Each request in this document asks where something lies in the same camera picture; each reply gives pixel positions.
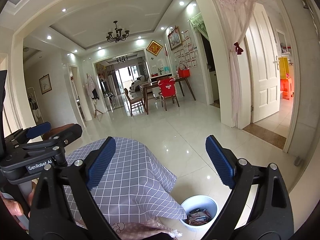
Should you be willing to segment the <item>left hand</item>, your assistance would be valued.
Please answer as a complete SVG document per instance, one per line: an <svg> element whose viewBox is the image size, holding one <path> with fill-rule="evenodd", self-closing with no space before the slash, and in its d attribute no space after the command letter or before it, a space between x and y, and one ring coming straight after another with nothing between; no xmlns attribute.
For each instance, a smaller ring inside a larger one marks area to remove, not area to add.
<svg viewBox="0 0 320 240"><path fill-rule="evenodd" d="M25 231L29 230L30 208L35 187L36 183L32 180L13 185L4 176L1 176L1 199L13 218Z"/></svg>

